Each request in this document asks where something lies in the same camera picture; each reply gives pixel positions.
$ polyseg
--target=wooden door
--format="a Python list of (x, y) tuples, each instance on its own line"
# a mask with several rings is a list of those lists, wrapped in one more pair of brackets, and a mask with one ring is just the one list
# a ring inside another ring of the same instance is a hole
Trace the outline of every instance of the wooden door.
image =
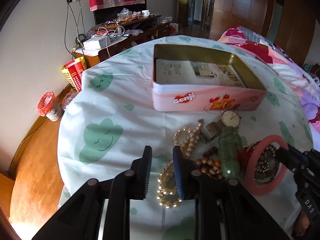
[(188, 25), (189, 1), (190, 0), (177, 0), (177, 22), (179, 29)]

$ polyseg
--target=white mug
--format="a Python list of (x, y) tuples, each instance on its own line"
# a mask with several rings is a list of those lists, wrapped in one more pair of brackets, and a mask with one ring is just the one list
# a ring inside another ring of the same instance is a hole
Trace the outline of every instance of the white mug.
[(143, 17), (149, 17), (150, 16), (150, 10), (143, 10), (142, 11)]

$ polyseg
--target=genji logo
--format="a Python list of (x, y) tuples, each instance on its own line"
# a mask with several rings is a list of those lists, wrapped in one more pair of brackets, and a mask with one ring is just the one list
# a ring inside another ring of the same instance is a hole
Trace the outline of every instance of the genji logo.
[(194, 93), (186, 93), (184, 96), (175, 96), (172, 103), (178, 104), (178, 103), (189, 103), (192, 99), (194, 99), (196, 95)]

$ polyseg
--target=orange bead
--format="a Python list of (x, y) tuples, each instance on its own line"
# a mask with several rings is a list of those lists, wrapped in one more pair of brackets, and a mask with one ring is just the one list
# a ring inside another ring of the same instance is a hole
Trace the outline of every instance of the orange bead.
[(220, 161), (216, 161), (214, 165), (216, 165), (217, 167), (220, 167)]

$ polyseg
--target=pink bangle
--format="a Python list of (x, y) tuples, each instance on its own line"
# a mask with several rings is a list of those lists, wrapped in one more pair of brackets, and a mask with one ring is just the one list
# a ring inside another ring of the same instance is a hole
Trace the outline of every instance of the pink bangle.
[(265, 195), (265, 194), (271, 192), (272, 190), (274, 190), (281, 182), (281, 180), (287, 170), (287, 167), (282, 164), (278, 176), (276, 176), (276, 178), (273, 181), (271, 181), (270, 183), (267, 183), (267, 184), (255, 182), (254, 172), (255, 172), (259, 157), (262, 154), (262, 152), (265, 150), (265, 148), (273, 142), (278, 143), (280, 145), (280, 147), (282, 147), (286, 150), (288, 149), (288, 145), (285, 142), (285, 140), (278, 135), (269, 135), (269, 136), (265, 137), (254, 148), (254, 150), (250, 156), (249, 162), (248, 162), (247, 171), (246, 171), (244, 183), (243, 183), (244, 187), (252, 195), (261, 196), (261, 195)]

